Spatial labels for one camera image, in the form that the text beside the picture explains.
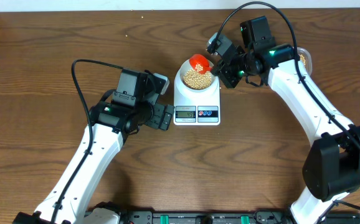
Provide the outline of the red plastic measuring scoop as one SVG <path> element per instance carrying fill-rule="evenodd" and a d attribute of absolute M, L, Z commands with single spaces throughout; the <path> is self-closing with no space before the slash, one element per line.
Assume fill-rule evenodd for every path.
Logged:
<path fill-rule="evenodd" d="M 191 67 L 200 74 L 205 74 L 206 72 L 209 72 L 212 69 L 212 65 L 210 64 L 208 59 L 206 59 L 201 54 L 194 54 L 189 59 L 189 63 Z"/>

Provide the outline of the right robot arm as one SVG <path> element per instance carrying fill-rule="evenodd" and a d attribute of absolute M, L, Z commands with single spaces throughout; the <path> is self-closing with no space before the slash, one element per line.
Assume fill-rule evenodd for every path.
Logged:
<path fill-rule="evenodd" d="M 258 76 L 287 104 L 301 124 L 310 151 L 303 165 L 305 188 L 290 207 L 294 223 L 322 223 L 328 212 L 360 188 L 360 126 L 341 114 L 306 71 L 297 44 L 278 45 L 266 17 L 240 25 L 243 46 L 220 32 L 207 50 L 220 59 L 212 73 L 227 88 Z"/>

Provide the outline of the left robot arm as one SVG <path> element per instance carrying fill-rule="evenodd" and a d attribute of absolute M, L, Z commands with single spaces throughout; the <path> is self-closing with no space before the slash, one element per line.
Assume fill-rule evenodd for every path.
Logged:
<path fill-rule="evenodd" d="M 157 102 L 169 85 L 167 77 L 149 71 L 123 69 L 115 90 L 108 90 L 86 110 L 82 141 L 61 178 L 33 214 L 20 212 L 14 223 L 120 223 L 121 215 L 107 208 L 90 214 L 90 199 L 113 158 L 128 136 L 142 125 L 167 130 L 171 105 Z"/>

